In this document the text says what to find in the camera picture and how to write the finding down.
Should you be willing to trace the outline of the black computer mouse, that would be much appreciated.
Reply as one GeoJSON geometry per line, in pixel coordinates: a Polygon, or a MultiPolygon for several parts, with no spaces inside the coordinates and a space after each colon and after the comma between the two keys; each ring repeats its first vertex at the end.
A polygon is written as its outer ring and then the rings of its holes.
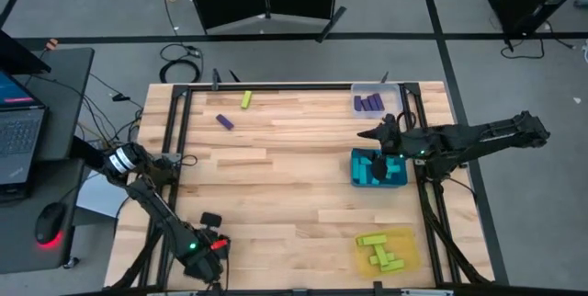
{"type": "Polygon", "coordinates": [[[49,245],[58,239],[66,206],[61,202],[52,202],[45,206],[35,224],[35,238],[39,245],[49,245]]]}

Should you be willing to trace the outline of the black desk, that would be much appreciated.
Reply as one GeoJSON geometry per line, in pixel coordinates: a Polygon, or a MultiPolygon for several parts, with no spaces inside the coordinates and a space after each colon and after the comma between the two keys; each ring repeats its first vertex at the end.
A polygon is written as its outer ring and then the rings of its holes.
{"type": "Polygon", "coordinates": [[[49,113],[27,196],[0,197],[0,275],[59,268],[70,259],[74,211],[85,166],[83,160],[69,155],[94,54],[91,48],[47,52],[43,61],[51,72],[28,83],[49,113]],[[35,238],[36,221],[53,202],[64,205],[62,224],[55,240],[40,245],[35,238]]]}

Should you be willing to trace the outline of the white paper sheet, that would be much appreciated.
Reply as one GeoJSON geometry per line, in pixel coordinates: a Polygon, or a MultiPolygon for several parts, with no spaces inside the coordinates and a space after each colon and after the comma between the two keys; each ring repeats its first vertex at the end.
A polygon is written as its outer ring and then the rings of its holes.
{"type": "Polygon", "coordinates": [[[104,175],[90,172],[83,179],[76,205],[111,218],[118,218],[127,197],[123,188],[110,184],[104,175]]]}

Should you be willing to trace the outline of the blue plastic bin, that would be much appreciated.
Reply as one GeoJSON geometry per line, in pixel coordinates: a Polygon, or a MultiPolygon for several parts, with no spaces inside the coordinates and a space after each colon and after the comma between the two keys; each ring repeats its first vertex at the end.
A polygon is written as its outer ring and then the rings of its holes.
{"type": "Polygon", "coordinates": [[[358,180],[355,180],[352,178],[352,159],[358,158],[359,163],[360,163],[361,157],[366,157],[366,158],[372,160],[374,155],[382,155],[382,154],[381,154],[380,150],[354,148],[351,151],[350,176],[351,176],[351,183],[353,186],[358,187],[358,188],[399,188],[399,187],[405,186],[408,183],[406,160],[404,159],[404,156],[403,155],[400,155],[400,156],[383,155],[386,158],[387,157],[397,157],[399,159],[402,159],[404,161],[404,163],[402,165],[400,165],[401,171],[398,174],[394,174],[392,179],[385,178],[384,180],[377,180],[376,178],[374,178],[372,176],[371,169],[370,169],[371,165],[367,165],[367,184],[366,185],[359,185],[358,180]]]}

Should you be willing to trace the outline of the black aluminium table frame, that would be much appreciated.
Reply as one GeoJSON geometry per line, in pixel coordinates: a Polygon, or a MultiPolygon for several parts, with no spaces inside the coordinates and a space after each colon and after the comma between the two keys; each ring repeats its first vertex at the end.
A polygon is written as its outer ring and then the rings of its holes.
{"type": "Polygon", "coordinates": [[[191,98],[151,85],[138,140],[153,154],[185,156],[175,202],[182,219],[222,217],[220,231],[232,241],[222,275],[227,296],[357,295],[376,282],[385,291],[431,288],[415,175],[401,188],[351,184],[351,151],[376,146],[357,134],[376,124],[354,116],[346,83],[194,85],[191,98]],[[253,95],[243,109],[247,90],[253,95]],[[421,268],[362,277],[355,237],[394,227],[413,229],[421,268]]]}

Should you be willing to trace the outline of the black laptop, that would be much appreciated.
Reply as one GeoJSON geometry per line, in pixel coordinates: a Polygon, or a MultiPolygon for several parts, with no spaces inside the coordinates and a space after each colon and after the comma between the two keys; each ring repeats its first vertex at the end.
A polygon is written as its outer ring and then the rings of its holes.
{"type": "Polygon", "coordinates": [[[0,202],[27,196],[46,106],[0,70],[0,202]]]}

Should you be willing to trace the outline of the yellow plastic bin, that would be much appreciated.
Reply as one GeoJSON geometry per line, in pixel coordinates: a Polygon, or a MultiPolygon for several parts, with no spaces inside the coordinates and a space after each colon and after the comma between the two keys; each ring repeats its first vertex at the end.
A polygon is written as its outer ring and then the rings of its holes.
{"type": "Polygon", "coordinates": [[[415,272],[421,268],[419,249],[415,241],[413,229],[410,227],[394,227],[388,230],[380,230],[372,233],[362,233],[355,237],[355,256],[358,273],[364,278],[375,278],[383,275],[415,272]],[[358,245],[356,239],[362,236],[385,234],[387,243],[382,244],[386,253],[393,253],[395,260],[402,259],[404,268],[381,272],[380,265],[371,265],[369,258],[375,255],[374,245],[358,245]]]}

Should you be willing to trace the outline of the black flat panel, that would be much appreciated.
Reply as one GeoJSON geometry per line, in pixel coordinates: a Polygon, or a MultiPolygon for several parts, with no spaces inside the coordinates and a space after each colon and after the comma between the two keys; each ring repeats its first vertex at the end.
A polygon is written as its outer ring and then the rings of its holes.
{"type": "Polygon", "coordinates": [[[46,74],[51,68],[0,29],[0,70],[9,74],[46,74]]]}

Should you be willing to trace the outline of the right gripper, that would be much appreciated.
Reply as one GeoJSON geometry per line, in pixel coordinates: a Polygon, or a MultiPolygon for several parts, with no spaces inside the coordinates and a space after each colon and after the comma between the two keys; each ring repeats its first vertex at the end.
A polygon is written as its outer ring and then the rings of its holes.
{"type": "MultiPolygon", "coordinates": [[[[401,127],[397,118],[392,114],[386,114],[378,127],[361,131],[357,135],[361,138],[377,140],[380,143],[380,151],[385,155],[401,155],[401,127]]],[[[384,180],[388,174],[387,159],[383,155],[374,155],[371,160],[371,173],[377,180],[384,180]]]]}

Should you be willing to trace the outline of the clear plastic bin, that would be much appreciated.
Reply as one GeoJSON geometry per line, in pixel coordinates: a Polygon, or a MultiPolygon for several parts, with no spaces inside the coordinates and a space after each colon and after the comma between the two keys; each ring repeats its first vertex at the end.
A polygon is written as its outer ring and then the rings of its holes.
{"type": "Polygon", "coordinates": [[[352,112],[356,118],[359,119],[380,119],[386,114],[397,116],[402,112],[402,102],[400,88],[394,83],[354,83],[351,85],[351,107],[352,112]],[[385,109],[383,111],[355,111],[354,96],[361,96],[362,99],[368,99],[368,96],[373,96],[379,93],[385,109]]]}

